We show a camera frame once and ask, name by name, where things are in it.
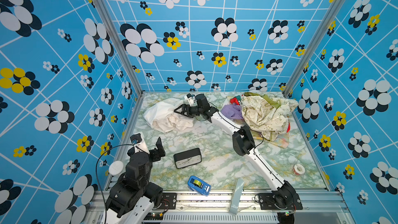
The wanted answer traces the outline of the white cloth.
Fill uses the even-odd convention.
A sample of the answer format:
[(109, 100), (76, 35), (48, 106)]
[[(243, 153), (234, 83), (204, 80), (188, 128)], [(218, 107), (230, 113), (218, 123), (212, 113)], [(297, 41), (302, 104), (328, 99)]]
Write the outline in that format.
[(184, 131), (194, 126), (193, 119), (174, 112), (183, 104), (183, 100), (168, 98), (156, 103), (144, 112), (144, 119), (148, 125), (162, 133), (170, 131)]

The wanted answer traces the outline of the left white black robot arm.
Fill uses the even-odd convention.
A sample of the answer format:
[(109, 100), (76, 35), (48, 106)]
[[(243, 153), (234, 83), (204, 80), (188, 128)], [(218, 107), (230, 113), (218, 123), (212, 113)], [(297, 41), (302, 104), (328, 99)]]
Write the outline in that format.
[(149, 212), (162, 202), (163, 188), (150, 181), (154, 162), (165, 157), (161, 138), (149, 150), (141, 134), (130, 138), (128, 163), (104, 201), (103, 224), (141, 224)]

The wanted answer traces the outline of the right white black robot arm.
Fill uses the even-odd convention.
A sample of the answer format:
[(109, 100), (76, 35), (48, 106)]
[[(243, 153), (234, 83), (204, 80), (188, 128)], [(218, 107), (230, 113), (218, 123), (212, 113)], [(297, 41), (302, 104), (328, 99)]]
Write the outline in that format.
[(265, 179), (273, 194), (273, 203), (279, 209), (296, 207), (300, 203), (299, 195), (294, 187), (281, 177), (260, 154), (251, 130), (247, 125), (238, 125), (225, 117), (216, 107), (211, 106), (204, 94), (187, 94), (188, 104), (181, 104), (174, 113), (195, 118), (202, 116), (204, 120), (219, 126), (232, 137), (233, 149), (249, 161), (256, 171)]

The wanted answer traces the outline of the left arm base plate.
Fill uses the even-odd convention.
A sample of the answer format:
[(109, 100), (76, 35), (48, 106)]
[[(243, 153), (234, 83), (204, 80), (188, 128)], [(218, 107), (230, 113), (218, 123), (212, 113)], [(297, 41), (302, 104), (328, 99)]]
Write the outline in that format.
[(176, 209), (177, 204), (177, 193), (166, 192), (163, 193), (162, 199), (160, 200), (159, 205), (155, 205), (154, 210), (167, 210), (167, 209)]

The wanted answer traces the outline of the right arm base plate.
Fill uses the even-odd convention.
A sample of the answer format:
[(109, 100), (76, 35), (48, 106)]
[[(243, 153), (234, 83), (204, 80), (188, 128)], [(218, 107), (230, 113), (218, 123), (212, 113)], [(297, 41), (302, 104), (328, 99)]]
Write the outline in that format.
[(302, 201), (298, 194), (295, 194), (290, 203), (282, 197), (277, 197), (272, 193), (256, 194), (254, 201), (260, 205), (261, 210), (275, 211), (296, 211), (303, 210)]

